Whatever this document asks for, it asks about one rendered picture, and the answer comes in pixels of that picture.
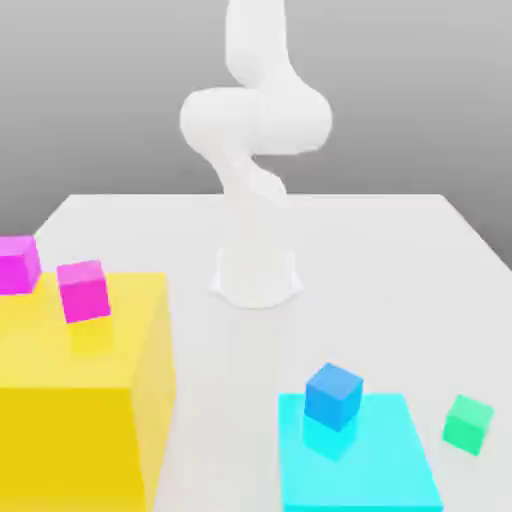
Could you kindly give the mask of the small green cube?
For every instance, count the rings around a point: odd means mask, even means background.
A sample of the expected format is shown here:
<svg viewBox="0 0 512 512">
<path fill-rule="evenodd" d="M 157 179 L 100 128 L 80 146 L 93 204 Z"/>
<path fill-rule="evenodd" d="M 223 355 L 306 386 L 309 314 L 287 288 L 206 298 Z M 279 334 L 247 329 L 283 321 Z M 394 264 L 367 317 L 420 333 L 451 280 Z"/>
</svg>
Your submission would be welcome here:
<svg viewBox="0 0 512 512">
<path fill-rule="evenodd" d="M 493 416 L 492 406 L 459 394 L 446 416 L 442 439 L 458 449 L 477 456 Z"/>
</svg>

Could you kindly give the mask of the small blue cube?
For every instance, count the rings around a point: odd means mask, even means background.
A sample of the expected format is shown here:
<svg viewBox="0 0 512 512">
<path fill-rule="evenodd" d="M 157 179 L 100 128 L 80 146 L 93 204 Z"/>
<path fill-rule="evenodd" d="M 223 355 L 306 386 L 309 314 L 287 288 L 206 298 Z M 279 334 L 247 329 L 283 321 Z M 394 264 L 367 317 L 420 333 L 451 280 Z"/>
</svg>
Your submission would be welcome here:
<svg viewBox="0 0 512 512">
<path fill-rule="evenodd" d="M 336 432 L 358 413 L 364 380 L 332 363 L 326 363 L 306 383 L 305 415 Z"/>
</svg>

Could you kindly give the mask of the small magenta cube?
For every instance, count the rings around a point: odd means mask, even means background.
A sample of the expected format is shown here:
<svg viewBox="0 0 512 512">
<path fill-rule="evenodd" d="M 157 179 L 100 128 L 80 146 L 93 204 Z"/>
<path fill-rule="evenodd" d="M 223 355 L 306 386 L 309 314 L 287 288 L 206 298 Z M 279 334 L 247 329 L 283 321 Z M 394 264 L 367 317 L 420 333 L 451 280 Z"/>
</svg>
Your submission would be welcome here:
<svg viewBox="0 0 512 512">
<path fill-rule="evenodd" d="M 32 293 L 40 274 L 33 236 L 0 236 L 0 296 Z"/>
<path fill-rule="evenodd" d="M 57 281 L 67 323 L 111 314 L 106 277 L 99 260 L 59 265 Z"/>
</svg>

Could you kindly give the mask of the large cyan box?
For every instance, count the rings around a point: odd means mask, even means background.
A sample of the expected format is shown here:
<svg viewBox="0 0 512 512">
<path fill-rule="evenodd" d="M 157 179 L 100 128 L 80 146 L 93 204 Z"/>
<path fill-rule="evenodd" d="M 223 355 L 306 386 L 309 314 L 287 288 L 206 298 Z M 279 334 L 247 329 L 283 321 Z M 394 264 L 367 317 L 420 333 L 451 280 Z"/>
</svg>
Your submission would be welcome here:
<svg viewBox="0 0 512 512">
<path fill-rule="evenodd" d="M 443 512 L 403 395 L 363 397 L 335 432 L 304 414 L 302 394 L 278 398 L 283 512 Z"/>
</svg>

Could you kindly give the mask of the large yellow box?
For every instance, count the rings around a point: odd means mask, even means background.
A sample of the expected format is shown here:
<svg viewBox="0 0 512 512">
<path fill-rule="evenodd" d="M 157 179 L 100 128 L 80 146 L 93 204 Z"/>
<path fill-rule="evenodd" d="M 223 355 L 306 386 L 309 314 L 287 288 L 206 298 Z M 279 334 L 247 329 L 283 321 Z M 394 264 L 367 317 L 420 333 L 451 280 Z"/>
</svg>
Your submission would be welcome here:
<svg viewBox="0 0 512 512">
<path fill-rule="evenodd" d="M 152 512 L 176 379 L 162 273 L 67 323 L 54 274 L 0 296 L 0 512 Z"/>
</svg>

